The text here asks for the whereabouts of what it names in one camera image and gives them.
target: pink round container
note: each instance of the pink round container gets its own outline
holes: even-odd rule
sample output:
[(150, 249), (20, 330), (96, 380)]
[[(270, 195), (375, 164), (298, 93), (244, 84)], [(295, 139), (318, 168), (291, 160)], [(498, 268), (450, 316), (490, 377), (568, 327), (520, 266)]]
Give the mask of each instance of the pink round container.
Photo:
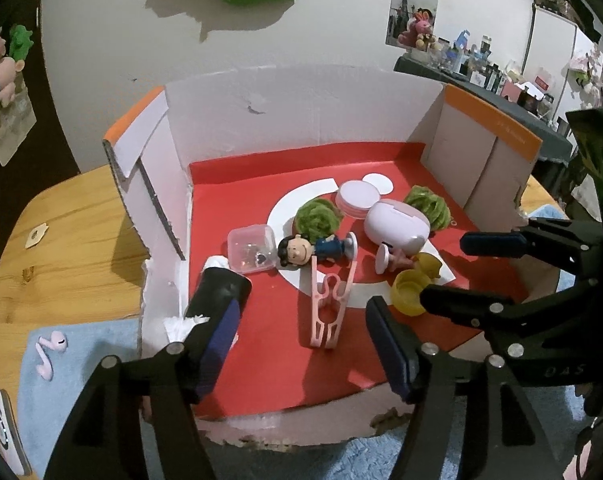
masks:
[(345, 215), (363, 220), (368, 209), (379, 202), (380, 198), (379, 191), (373, 184), (363, 180), (349, 180), (339, 186), (335, 204)]

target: clear plastic container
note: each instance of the clear plastic container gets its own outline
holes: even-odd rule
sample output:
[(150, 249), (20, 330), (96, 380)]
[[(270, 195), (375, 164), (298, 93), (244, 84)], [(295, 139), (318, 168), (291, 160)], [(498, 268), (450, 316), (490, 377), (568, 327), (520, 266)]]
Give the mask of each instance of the clear plastic container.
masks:
[(277, 262), (275, 233), (269, 225), (249, 225), (228, 233), (230, 270), (240, 274), (273, 269)]

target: white device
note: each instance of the white device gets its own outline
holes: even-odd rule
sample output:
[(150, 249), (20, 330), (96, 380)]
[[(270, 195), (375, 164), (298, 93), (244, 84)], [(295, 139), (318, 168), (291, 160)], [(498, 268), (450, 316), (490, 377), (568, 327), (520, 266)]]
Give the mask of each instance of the white device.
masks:
[(6, 390), (0, 390), (0, 453), (16, 475), (30, 475), (30, 464), (19, 439)]
[(35, 366), (35, 369), (45, 381), (51, 381), (53, 379), (53, 365), (51, 365), (51, 361), (45, 354), (42, 346), (55, 350), (56, 352), (66, 352), (68, 341), (62, 332), (53, 330), (50, 341), (40, 337), (37, 343), (35, 343), (35, 350), (37, 350), (37, 353), (42, 359), (42, 364)]

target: yellow plastic container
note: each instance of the yellow plastic container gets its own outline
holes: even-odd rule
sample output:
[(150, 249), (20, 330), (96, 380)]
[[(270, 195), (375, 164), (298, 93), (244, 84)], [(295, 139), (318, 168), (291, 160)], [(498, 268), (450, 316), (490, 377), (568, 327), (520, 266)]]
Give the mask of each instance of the yellow plastic container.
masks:
[(431, 284), (430, 278), (421, 270), (402, 270), (390, 289), (390, 299), (395, 308), (407, 316), (419, 316), (425, 313), (419, 294)]

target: earbud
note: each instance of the earbud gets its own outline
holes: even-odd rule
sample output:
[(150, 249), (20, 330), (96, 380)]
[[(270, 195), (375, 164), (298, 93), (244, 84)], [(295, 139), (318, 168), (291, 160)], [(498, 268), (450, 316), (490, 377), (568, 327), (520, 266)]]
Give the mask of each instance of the earbud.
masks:
[(35, 343), (35, 350), (37, 350), (37, 353), (42, 358), (42, 364), (37, 365), (35, 370), (37, 370), (37, 373), (41, 375), (43, 380), (50, 381), (53, 379), (53, 367), (51, 366), (51, 362), (49, 361), (48, 356), (44, 353), (44, 349), (40, 343)]
[(44, 339), (43, 337), (39, 338), (39, 343), (46, 348), (50, 348), (51, 350), (55, 350), (57, 352), (66, 352), (68, 348), (68, 341), (66, 341), (66, 336), (61, 333), (59, 330), (53, 330), (51, 333), (51, 340)]

